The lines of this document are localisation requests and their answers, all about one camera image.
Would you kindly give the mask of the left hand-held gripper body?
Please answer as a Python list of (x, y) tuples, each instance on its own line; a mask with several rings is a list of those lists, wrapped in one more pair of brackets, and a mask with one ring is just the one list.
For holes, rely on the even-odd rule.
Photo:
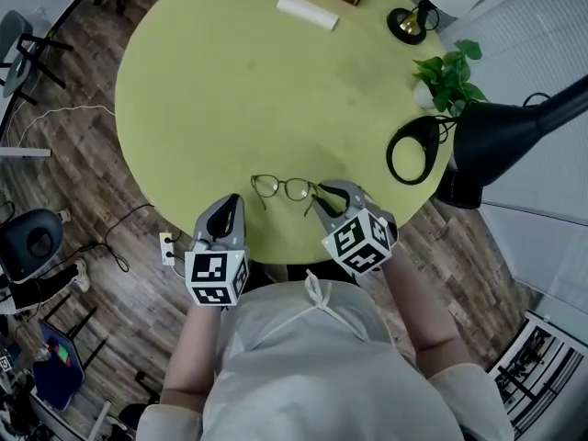
[(195, 240), (185, 254), (185, 283), (199, 306), (236, 306), (249, 277), (249, 249), (243, 239)]

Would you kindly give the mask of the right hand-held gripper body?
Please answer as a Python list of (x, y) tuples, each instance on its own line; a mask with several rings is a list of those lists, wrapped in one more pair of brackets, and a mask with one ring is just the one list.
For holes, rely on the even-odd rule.
[(332, 259), (353, 277), (364, 276), (391, 258), (398, 241), (394, 216), (366, 197), (363, 209), (344, 210), (345, 222), (322, 239)]

